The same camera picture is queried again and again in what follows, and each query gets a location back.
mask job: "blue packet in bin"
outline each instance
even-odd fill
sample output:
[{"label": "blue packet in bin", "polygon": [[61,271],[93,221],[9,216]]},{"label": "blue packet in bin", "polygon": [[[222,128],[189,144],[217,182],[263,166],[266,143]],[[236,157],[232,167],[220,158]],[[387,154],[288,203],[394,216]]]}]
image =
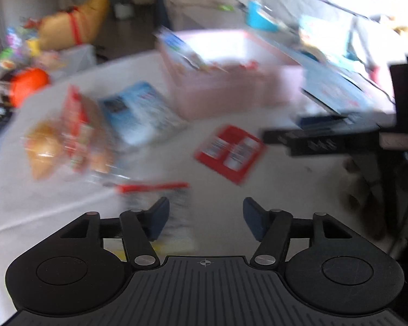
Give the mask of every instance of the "blue packet in bin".
[{"label": "blue packet in bin", "polygon": [[99,101],[107,122],[121,140],[118,150],[163,141],[185,127],[148,82],[138,82]]}]

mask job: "white label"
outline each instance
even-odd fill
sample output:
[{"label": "white label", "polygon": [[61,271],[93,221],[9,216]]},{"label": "white label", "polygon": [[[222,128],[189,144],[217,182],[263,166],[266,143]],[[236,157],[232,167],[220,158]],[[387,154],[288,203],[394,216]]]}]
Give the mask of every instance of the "white label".
[{"label": "white label", "polygon": [[224,141],[223,139],[216,137],[216,139],[210,144],[210,146],[203,150],[203,153],[208,155],[209,157],[218,159],[221,156],[221,154],[224,153],[227,147],[228,147],[227,141]]},{"label": "white label", "polygon": [[408,151],[407,133],[380,133],[379,145],[382,149]]},{"label": "white label", "polygon": [[247,137],[242,140],[237,146],[233,148],[229,156],[224,162],[224,165],[231,170],[238,172],[245,163],[249,161],[252,155],[260,147],[257,141]]}]

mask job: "white table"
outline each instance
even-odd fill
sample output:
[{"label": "white table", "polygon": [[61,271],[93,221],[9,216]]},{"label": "white table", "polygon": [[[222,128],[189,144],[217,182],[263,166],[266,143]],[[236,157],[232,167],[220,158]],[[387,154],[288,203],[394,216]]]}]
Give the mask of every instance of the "white table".
[{"label": "white table", "polygon": [[[69,84],[97,97],[144,80],[169,97],[160,61],[157,52],[148,52],[73,76],[31,97],[13,121],[0,154],[0,324],[15,311],[4,276],[17,256],[87,211],[99,211],[102,218],[107,218],[117,217],[123,210],[112,188],[90,183],[66,166],[45,181],[33,181],[21,137],[38,121],[60,111]],[[305,97],[297,106],[193,122],[171,140],[143,150],[129,175],[133,179],[184,180],[191,184],[197,255],[251,257],[258,243],[242,216],[242,200],[247,196],[266,209],[284,209],[295,217],[311,218],[314,212],[328,212],[362,233],[357,217],[343,209],[339,199],[340,185],[346,179],[342,156],[293,159],[284,148],[269,147],[242,186],[193,159],[196,148],[223,124],[257,135],[263,127],[293,125],[291,119],[306,107],[316,109]],[[303,247],[305,242],[296,241],[291,250]]]}]

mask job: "silver screw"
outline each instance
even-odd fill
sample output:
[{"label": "silver screw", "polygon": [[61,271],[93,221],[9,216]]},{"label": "silver screw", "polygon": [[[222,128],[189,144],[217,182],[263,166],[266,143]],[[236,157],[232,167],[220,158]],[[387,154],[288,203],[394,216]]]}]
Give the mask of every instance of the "silver screw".
[{"label": "silver screw", "polygon": [[273,265],[276,262],[275,258],[271,255],[258,255],[254,261],[263,266]]},{"label": "silver screw", "polygon": [[151,255],[140,255],[134,259],[134,263],[139,266],[149,266],[155,263],[156,259]]}]

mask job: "pink storage bin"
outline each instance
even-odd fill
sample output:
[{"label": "pink storage bin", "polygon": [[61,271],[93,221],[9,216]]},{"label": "pink storage bin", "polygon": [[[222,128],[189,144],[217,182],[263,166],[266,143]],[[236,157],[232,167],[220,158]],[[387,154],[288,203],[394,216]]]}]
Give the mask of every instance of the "pink storage bin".
[{"label": "pink storage bin", "polygon": [[255,60],[257,71],[241,68],[229,73],[187,69],[180,72],[158,43],[166,80],[178,113],[188,119],[207,118],[257,107],[296,101],[302,94],[302,66],[275,46],[250,32],[203,30],[175,33],[207,63],[221,65]]}]

